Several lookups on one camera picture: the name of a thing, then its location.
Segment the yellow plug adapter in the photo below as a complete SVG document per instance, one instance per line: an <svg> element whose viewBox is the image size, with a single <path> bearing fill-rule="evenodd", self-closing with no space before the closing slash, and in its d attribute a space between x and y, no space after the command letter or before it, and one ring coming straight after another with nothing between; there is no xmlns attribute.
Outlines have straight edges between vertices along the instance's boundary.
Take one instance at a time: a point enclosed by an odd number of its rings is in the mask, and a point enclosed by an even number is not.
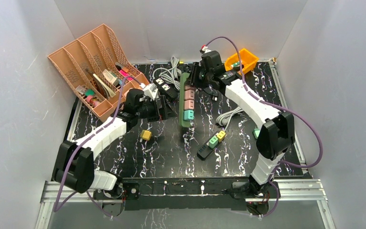
<svg viewBox="0 0 366 229"><path fill-rule="evenodd" d="M142 130L140 134L140 138L146 141L149 141L152 137L152 133L149 130Z"/></svg>

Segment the dark green power strip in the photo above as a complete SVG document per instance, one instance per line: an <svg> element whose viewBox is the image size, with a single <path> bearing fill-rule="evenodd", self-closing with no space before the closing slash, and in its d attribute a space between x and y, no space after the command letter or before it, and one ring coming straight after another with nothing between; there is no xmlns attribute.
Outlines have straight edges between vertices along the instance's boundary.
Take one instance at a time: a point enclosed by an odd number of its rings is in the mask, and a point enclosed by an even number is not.
<svg viewBox="0 0 366 229"><path fill-rule="evenodd" d="M190 121L184 120L184 106L185 106L185 82L189 77L189 73L182 73L180 77L180 89L179 89L179 117L178 117L178 123L182 128L189 128L191 126Z"/></svg>

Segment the pink plug adapter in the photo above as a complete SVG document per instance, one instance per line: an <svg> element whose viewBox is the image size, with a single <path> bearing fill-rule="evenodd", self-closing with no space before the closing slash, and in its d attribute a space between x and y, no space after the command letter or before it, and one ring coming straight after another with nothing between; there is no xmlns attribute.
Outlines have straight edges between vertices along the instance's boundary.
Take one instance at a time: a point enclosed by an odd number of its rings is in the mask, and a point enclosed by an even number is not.
<svg viewBox="0 0 366 229"><path fill-rule="evenodd" d="M185 100L184 101L184 110L194 110L194 100Z"/></svg>
<svg viewBox="0 0 366 229"><path fill-rule="evenodd" d="M195 96L195 90L193 89L186 90L184 93L185 100L194 100L194 96Z"/></svg>
<svg viewBox="0 0 366 229"><path fill-rule="evenodd" d="M192 86L189 86L189 85L185 85L185 88L184 88L184 90L185 91L194 91L195 92L195 87L192 87Z"/></svg>

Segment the teal plug adapter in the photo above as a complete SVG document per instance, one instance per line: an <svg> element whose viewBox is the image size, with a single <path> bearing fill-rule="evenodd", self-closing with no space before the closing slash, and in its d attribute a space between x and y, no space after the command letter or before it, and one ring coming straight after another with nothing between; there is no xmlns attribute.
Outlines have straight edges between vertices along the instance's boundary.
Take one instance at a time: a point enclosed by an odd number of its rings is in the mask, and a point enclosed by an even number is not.
<svg viewBox="0 0 366 229"><path fill-rule="evenodd" d="M194 110L184 110L183 120L184 121L192 121L192 120L194 120Z"/></svg>

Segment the black power strip with USB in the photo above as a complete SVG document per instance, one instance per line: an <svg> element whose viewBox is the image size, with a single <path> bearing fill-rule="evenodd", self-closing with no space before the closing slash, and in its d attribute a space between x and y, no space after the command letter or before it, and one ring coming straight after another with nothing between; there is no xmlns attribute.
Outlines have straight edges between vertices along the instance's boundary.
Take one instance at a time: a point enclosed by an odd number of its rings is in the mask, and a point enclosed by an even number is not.
<svg viewBox="0 0 366 229"><path fill-rule="evenodd" d="M208 143L208 141L209 141L209 139L208 140L206 140L206 142L202 145L202 146L200 146L199 147L199 149L197 150L197 156L201 159L201 160L205 160L208 156L210 156L211 155L211 153L213 153L218 147L219 147L219 145L224 141L222 141L222 142L219 142L218 143L218 145L214 148L214 149L210 149L209 147L208 147L208 145L207 145L207 143Z"/></svg>

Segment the mint green plug adapter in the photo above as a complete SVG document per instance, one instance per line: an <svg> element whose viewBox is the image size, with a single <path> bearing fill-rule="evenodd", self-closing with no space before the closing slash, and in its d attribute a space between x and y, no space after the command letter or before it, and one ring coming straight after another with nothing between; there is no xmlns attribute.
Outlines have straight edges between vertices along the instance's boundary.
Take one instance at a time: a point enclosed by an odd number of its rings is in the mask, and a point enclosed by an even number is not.
<svg viewBox="0 0 366 229"><path fill-rule="evenodd" d="M259 128L255 128L253 130L253 135L254 135L255 139L258 139L258 137L260 135L260 129Z"/></svg>

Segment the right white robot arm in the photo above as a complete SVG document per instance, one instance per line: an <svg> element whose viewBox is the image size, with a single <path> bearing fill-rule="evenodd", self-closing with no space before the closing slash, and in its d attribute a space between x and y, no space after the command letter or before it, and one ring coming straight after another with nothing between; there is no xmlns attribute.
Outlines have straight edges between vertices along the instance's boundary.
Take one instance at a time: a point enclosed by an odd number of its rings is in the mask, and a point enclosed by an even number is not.
<svg viewBox="0 0 366 229"><path fill-rule="evenodd" d="M268 191L267 182L287 149L295 142L294 116L281 112L249 88L242 73L227 71L219 52L202 51L201 60L193 65L188 85L212 88L235 102L260 130L256 140L259 152L256 166L250 174L250 193L260 198Z"/></svg>

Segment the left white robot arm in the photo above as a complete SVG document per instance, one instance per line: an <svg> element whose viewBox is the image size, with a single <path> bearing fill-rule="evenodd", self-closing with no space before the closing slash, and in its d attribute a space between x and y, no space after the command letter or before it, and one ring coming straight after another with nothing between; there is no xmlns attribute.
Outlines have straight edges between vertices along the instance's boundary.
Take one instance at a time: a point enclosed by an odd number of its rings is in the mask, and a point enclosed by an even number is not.
<svg viewBox="0 0 366 229"><path fill-rule="evenodd" d="M138 120L157 122L176 116L165 95L152 99L143 90L131 89L122 105L102 125L75 142L64 141L60 144L52 180L77 193L89 189L104 190L109 197L119 198L123 193L121 177L96 170L96 157L136 126Z"/></svg>

